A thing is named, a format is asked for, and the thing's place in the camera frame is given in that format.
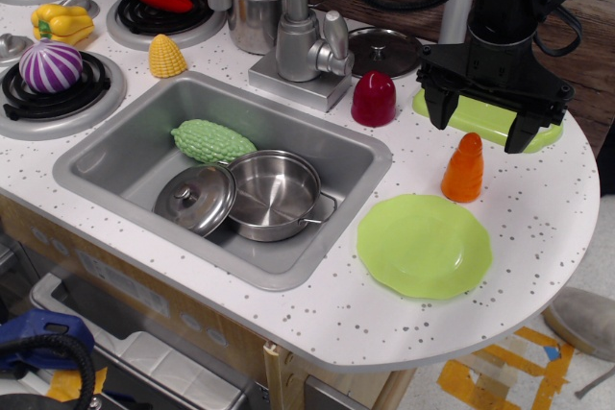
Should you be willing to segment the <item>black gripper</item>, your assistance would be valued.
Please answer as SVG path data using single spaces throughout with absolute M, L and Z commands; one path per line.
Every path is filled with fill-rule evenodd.
M 420 60 L 417 81 L 431 123 L 444 130 L 461 95 L 514 111 L 504 145 L 508 154 L 523 153 L 542 125 L 559 125 L 574 96 L 570 84 L 536 59 L 529 38 L 512 45 L 476 38 L 425 45 Z

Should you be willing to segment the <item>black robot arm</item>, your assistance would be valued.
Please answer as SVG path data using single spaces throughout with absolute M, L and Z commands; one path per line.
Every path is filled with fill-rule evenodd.
M 550 49 L 537 35 L 550 14 L 582 33 L 578 20 L 563 8 L 565 1 L 475 0 L 466 42 L 424 47 L 417 79 L 432 124 L 439 130 L 447 127 L 459 96 L 511 110 L 516 117 L 504 145 L 509 154 L 523 152 L 541 128 L 560 124 L 574 88 L 544 67 L 532 48 L 561 57 L 579 46 L 575 38 Z

